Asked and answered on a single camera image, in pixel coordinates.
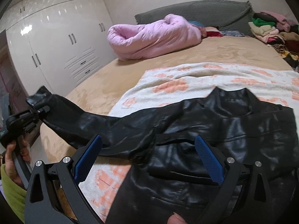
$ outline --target silver screw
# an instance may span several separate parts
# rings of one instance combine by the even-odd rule
[[[70,158],[69,156],[66,156],[66,157],[63,158],[62,161],[63,161],[64,163],[68,163],[70,160],[71,160],[71,158]]]
[[[41,161],[41,160],[38,160],[38,161],[35,163],[35,166],[39,167],[40,165],[42,165],[42,161]]]
[[[261,167],[261,166],[262,166],[262,163],[261,163],[260,161],[256,161],[256,162],[255,162],[255,165],[256,165],[257,167]]]
[[[228,161],[229,163],[234,163],[234,162],[235,162],[235,160],[234,160],[232,157],[228,157],[228,158],[227,158],[227,161]]]

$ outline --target black leather jacket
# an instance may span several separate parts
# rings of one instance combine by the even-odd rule
[[[218,189],[194,149],[197,135],[238,162],[262,162],[275,220],[280,220],[298,193],[293,109],[261,102],[248,89],[216,87],[206,98],[144,109],[122,118],[85,112],[45,87],[27,102],[34,109],[48,105],[50,112],[43,122],[73,147],[84,146],[100,134],[104,139],[101,156],[132,162],[106,224],[166,223],[173,212],[194,223]],[[233,210],[241,186],[242,182],[236,186],[223,218]]]

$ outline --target green sleeve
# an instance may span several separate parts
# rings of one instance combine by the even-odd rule
[[[3,192],[6,201],[13,212],[25,223],[25,198],[27,191],[15,184],[4,171],[5,164],[1,166]]]

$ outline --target headboard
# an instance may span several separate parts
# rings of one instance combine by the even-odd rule
[[[178,3],[137,14],[135,19],[138,24],[149,24],[163,19],[170,13],[183,16],[188,21],[198,21],[206,27],[238,30],[245,35],[253,36],[248,26],[253,15],[249,1],[201,0]]]

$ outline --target pink comforter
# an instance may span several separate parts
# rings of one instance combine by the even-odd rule
[[[108,41],[120,60],[164,55],[201,42],[200,27],[169,14],[151,24],[117,24],[108,31]]]

